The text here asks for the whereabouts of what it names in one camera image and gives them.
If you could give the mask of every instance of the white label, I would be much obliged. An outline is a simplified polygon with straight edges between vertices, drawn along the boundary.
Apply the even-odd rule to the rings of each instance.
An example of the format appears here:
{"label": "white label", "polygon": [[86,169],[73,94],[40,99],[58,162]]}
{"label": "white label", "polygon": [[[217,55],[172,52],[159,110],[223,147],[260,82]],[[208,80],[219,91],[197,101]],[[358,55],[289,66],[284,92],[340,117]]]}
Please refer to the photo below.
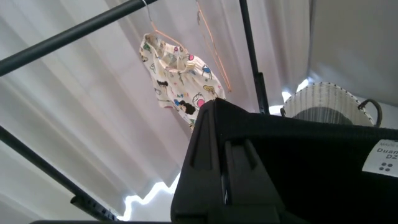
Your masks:
{"label": "white label", "polygon": [[380,140],[369,153],[362,171],[398,177],[398,142]]}

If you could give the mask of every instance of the wicker basket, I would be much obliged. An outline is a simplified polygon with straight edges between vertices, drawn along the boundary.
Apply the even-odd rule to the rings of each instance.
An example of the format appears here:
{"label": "wicker basket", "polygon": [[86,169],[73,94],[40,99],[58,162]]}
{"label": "wicker basket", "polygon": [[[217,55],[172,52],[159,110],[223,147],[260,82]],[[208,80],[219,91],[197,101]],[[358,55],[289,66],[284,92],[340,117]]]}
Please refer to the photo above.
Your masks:
{"label": "wicker basket", "polygon": [[[368,102],[377,109],[376,124],[365,110]],[[334,124],[380,127],[382,111],[374,100],[362,103],[350,92],[332,83],[312,84],[292,95],[282,109],[282,116]]]}

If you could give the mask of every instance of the white curtain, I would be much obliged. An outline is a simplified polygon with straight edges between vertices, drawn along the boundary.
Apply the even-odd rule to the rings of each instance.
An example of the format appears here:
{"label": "white curtain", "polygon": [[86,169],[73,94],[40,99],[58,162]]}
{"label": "white curtain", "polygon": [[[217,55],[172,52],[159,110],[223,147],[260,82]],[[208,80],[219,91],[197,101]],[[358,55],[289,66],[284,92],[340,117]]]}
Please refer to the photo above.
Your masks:
{"label": "white curtain", "polygon": [[[2,1],[0,59],[123,2]],[[227,93],[227,100],[258,111],[238,1],[200,4],[231,81],[233,91]],[[248,6],[269,103],[279,105],[281,91],[295,90],[306,77],[308,0],[248,1]],[[215,70],[198,29],[194,0],[159,0],[149,8],[159,30]],[[172,110],[159,108],[155,100],[149,73],[138,54],[142,36],[148,32],[152,28],[147,11],[140,9],[0,79],[0,124],[120,215],[126,196],[144,198],[156,182],[172,185],[190,139],[187,124]],[[13,184],[3,183],[0,194]],[[21,204],[28,199],[15,200]]]}

